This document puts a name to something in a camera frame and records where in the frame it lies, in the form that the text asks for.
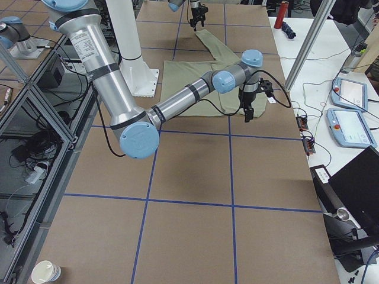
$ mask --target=robotic arm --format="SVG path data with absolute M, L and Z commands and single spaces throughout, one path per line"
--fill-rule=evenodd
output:
M 37 46 L 23 22 L 14 16 L 0 19 L 0 43 L 6 49 L 10 49 L 16 44 L 18 50 L 23 54 L 37 50 Z
M 176 12 L 181 5 L 183 5 L 185 0 L 169 0 L 168 7 L 173 12 Z M 202 5 L 199 0 L 189 0 L 191 4 L 192 19 L 190 19 L 189 24 L 196 31 L 196 25 L 198 22 L 201 22 L 201 26 L 204 26 L 205 13 L 208 12 L 208 8 L 205 5 Z
M 145 110 L 135 103 L 113 59 L 100 30 L 101 17 L 93 0 L 43 2 L 49 8 L 53 28 L 70 38 L 88 80 L 96 87 L 111 115 L 110 126 L 122 151 L 132 158 L 142 159 L 153 154 L 159 144 L 157 128 L 214 90 L 226 93 L 240 86 L 240 107 L 248 113 L 245 121 L 252 119 L 251 102 L 256 93 L 269 92 L 262 88 L 265 83 L 259 79 L 262 54 L 248 50 L 242 54 L 241 62 L 221 71 L 207 72 L 171 98 Z

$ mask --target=blue tape line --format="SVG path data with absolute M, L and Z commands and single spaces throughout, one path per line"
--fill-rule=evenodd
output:
M 141 223 L 141 229 L 140 229 L 140 235 L 138 237 L 138 245 L 137 245 L 137 250 L 136 250 L 136 257 L 134 258 L 134 265 L 133 265 L 133 273 L 131 275 L 131 280 L 130 283 L 134 283 L 134 278 L 136 277 L 136 270 L 137 270 L 137 263 L 138 263 L 138 256 L 140 253 L 140 248 L 141 248 L 141 241 L 142 241 L 142 234 L 143 234 L 143 228 L 146 220 L 146 213 L 147 213 L 147 206 L 149 204 L 149 196 L 150 196 L 150 190 L 152 188 L 152 183 L 153 183 L 153 176 L 154 176 L 154 170 L 155 170 L 155 163 L 156 163 L 156 156 L 158 154 L 158 149 L 155 151 L 154 154 L 154 160 L 153 160 L 153 166 L 152 166 L 152 172 L 150 174 L 150 181 L 149 181 L 149 187 L 147 190 L 147 195 L 146 195 L 146 202 L 144 204 L 144 210 L 143 210 L 143 216 L 142 216 L 142 223 Z
M 22 18 L 24 18 L 26 15 L 28 15 L 28 12 L 31 12 L 31 10 L 36 6 L 38 4 L 38 1 L 36 1 L 36 3 L 28 10 L 28 11 L 26 11 L 27 13 L 25 14 L 25 15 L 23 15 L 22 17 L 21 17 L 21 19 Z
M 280 207 L 249 206 L 249 205 L 235 205 L 235 207 L 236 208 L 246 208 L 246 209 L 271 210 L 271 211 L 290 211 L 290 212 L 322 213 L 321 210 L 297 209 L 297 208 L 280 208 Z
M 208 202 L 193 202 L 193 201 L 178 201 L 178 200 L 167 200 L 167 199 L 149 199 L 149 202 L 173 203 L 173 204 L 188 204 L 188 205 L 203 205 L 203 206 L 216 206 L 216 207 L 232 207 L 230 204 L 208 203 Z
M 166 21 L 136 20 L 136 22 L 149 22 L 153 24 L 180 24 L 180 21 L 179 22 L 166 22 Z
M 7 12 L 18 12 L 18 13 L 25 13 L 25 12 L 29 12 L 29 11 L 20 11 L 20 10 L 7 10 Z M 30 12 L 33 12 L 33 13 L 47 13 L 47 12 L 44 12 L 44 11 L 30 11 Z
M 222 134 L 222 133 L 187 132 L 187 131 L 176 131 L 176 130 L 162 130 L 162 132 L 166 132 L 166 133 L 198 134 L 198 135 L 228 136 L 228 134 Z
M 64 196 L 85 197 L 85 198 L 103 198 L 103 199 L 120 199 L 131 201 L 143 201 L 157 202 L 157 203 L 175 203 L 175 204 L 188 204 L 188 205 L 202 205 L 202 206 L 217 206 L 217 207 L 232 207 L 245 208 L 245 209 L 259 209 L 259 210 L 271 210 L 271 211 L 291 211 L 291 212 L 307 212 L 307 213 L 322 213 L 321 210 L 312 209 L 297 209 L 297 208 L 281 208 L 281 207 L 267 207 L 267 206 L 252 206 L 252 205 L 232 205 L 222 203 L 209 203 L 209 202 L 192 202 L 192 201 L 179 201 L 179 200 L 167 200 L 167 199 L 146 199 L 138 197 L 128 196 L 114 196 L 114 195 L 97 195 L 97 194 L 84 194 L 84 193 L 64 193 Z
M 167 49 L 164 47 L 141 47 L 141 49 L 155 49 L 155 50 L 173 50 L 173 49 Z M 202 52 L 209 52 L 209 50 L 196 50 L 196 49 L 176 49 L 177 51 L 202 51 Z M 261 52 L 264 55 L 279 55 L 278 53 L 267 53 L 267 52 Z
M 104 199 L 123 199 L 123 200 L 133 200 L 133 201 L 146 201 L 145 198 L 127 197 L 127 196 L 96 195 L 96 194 L 82 194 L 82 193 L 64 193 L 63 195 L 64 196 L 75 196 L 75 197 L 89 197 L 89 198 L 104 198 Z
M 233 228 L 233 260 L 235 269 L 235 284 L 238 284 L 238 268 L 237 268 L 237 241 L 236 241 L 236 216 L 235 216 L 235 189 L 233 182 L 233 153 L 232 153 L 232 126 L 230 117 L 228 117 L 229 129 L 229 163 L 230 163 L 230 193 L 232 197 L 232 228 Z
M 182 11 L 181 11 L 181 13 L 180 13 L 178 32 L 176 33 L 176 40 L 175 40 L 174 52 L 172 53 L 172 61 L 175 59 L 176 48 L 178 47 L 179 32 L 180 32 L 180 26 L 181 26 L 181 22 L 182 22 L 182 16 L 183 16 L 184 6 L 185 6 L 185 5 L 182 5 Z
M 102 125 L 92 125 L 94 128 L 102 128 Z M 229 134 L 223 133 L 207 133 L 207 132 L 190 132 L 190 131 L 178 131 L 178 130 L 160 130 L 163 133 L 183 133 L 183 134 L 198 134 L 198 135 L 214 135 L 214 136 L 229 136 Z M 257 136 L 257 135 L 243 135 L 243 134 L 231 134 L 232 137 L 243 137 L 243 138 L 260 138 L 260 139 L 274 139 L 274 140 L 290 140 L 290 141 L 301 141 L 300 138 L 288 138 L 288 137 L 271 137 L 271 136 Z
M 137 20 L 136 22 L 149 22 L 152 24 L 160 24 L 160 23 L 162 23 L 162 24 L 179 24 L 179 23 L 182 23 L 181 21 L 180 22 L 165 22 L 165 21 L 148 21 L 148 20 Z M 213 23 L 212 24 L 206 23 L 206 24 L 207 25 L 226 25 L 226 26 L 232 26 L 232 27 L 271 28 L 269 25 L 237 25 L 237 24 L 226 24 L 226 22 L 224 24 L 213 24 Z
M 225 45 L 227 45 L 227 40 L 226 40 L 226 8 L 224 4 L 224 36 L 225 36 Z
M 261 139 L 301 141 L 300 138 L 288 138 L 288 137 L 271 137 L 271 136 L 256 136 L 256 135 L 241 135 L 241 134 L 232 134 L 232 136 L 233 137 L 245 137 L 245 138 L 261 138 Z
M 10 3 L 3 11 L 7 11 L 10 6 L 12 6 L 16 2 L 16 0 L 13 0 L 12 3 Z

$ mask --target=blue joint cap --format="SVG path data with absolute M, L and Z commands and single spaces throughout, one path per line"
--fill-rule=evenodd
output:
M 42 2 L 59 12 L 73 12 L 83 8 L 88 0 L 42 0 Z
M 179 6 L 175 5 L 174 3 L 169 3 L 168 7 L 171 9 L 172 12 L 176 12 L 179 10 Z
M 57 26 L 55 25 L 55 23 L 49 21 L 49 24 L 50 24 L 50 28 L 51 28 L 53 31 L 58 31 L 58 28 L 57 28 Z
M 0 36 L 0 44 L 2 44 L 2 46 L 4 46 L 6 49 L 10 49 L 13 46 L 13 42 L 11 42 L 11 40 L 9 40 L 6 37 L 1 37 L 1 36 Z
M 120 148 L 131 158 L 144 159 L 152 155 L 159 145 L 159 133 L 151 123 L 138 121 L 130 124 L 121 134 Z
M 219 93 L 228 93 L 236 87 L 236 79 L 228 71 L 219 71 L 212 78 L 212 84 Z
M 0 22 L 4 22 L 6 24 L 22 24 L 23 23 L 21 19 L 16 16 L 4 17 L 3 19 L 0 19 Z
M 249 49 L 242 53 L 241 61 L 250 67 L 262 67 L 263 55 L 259 50 Z

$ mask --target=black bag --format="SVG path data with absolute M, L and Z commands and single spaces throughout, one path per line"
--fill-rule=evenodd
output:
M 310 9 L 313 16 L 316 15 L 322 1 L 323 0 L 310 1 Z M 361 7 L 366 8 L 369 2 L 370 0 L 337 0 L 330 14 L 333 17 L 333 20 L 350 25 L 358 20 L 359 9 Z

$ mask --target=cardboard table surface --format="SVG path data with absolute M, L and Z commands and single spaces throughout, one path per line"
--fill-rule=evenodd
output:
M 237 55 L 260 49 L 283 82 L 265 8 L 207 6 L 204 28 Z M 150 68 L 209 60 L 186 14 L 143 3 Z M 136 101 L 148 108 L 159 92 Z M 144 160 L 113 156 L 102 131 L 96 118 L 38 258 L 62 267 L 57 284 L 339 283 L 292 109 L 268 104 L 249 124 L 175 118 Z

